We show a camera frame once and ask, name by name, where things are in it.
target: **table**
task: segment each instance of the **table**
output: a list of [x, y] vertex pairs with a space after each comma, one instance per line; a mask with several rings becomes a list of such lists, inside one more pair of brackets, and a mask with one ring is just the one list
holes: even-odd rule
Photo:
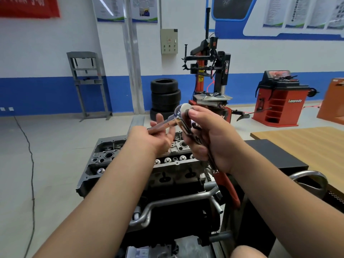
[[253, 132], [254, 139], [268, 139], [323, 173], [329, 190], [344, 199], [344, 131], [333, 127]]

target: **floor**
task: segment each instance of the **floor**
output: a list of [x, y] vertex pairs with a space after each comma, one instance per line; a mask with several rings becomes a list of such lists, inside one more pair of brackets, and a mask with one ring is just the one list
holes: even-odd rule
[[[254, 108], [239, 108], [252, 112]], [[317, 119], [318, 108], [305, 108], [299, 127], [344, 125]], [[126, 134], [132, 116], [90, 119], [79, 122], [73, 116], [18, 117], [31, 143], [36, 198], [36, 231], [28, 257], [80, 203], [76, 184], [98, 138]], [[252, 119], [232, 124], [245, 140], [267, 127]], [[145, 117], [149, 125], [149, 116]], [[12, 117], [0, 118], [0, 257], [23, 257], [32, 230], [31, 160], [28, 144]]]

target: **tire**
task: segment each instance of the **tire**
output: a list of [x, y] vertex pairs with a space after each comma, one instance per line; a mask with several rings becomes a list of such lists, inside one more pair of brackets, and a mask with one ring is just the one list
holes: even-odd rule
[[164, 117], [164, 120], [166, 120], [169, 116], [174, 114], [174, 111], [170, 111], [170, 112], [161, 112], [161, 111], [155, 111], [154, 109], [150, 110], [150, 117], [151, 120], [153, 121], [157, 121], [157, 114], [161, 113], [162, 116]]
[[168, 94], [178, 90], [175, 79], [156, 79], [151, 81], [151, 91], [156, 94]]
[[176, 92], [169, 94], [156, 94], [152, 92], [152, 102], [159, 105], [175, 105], [179, 103], [181, 99], [181, 92], [177, 90]]
[[162, 105], [162, 104], [152, 104], [152, 108], [156, 111], [174, 111], [176, 107], [178, 107], [179, 102], [177, 104], [171, 105]]

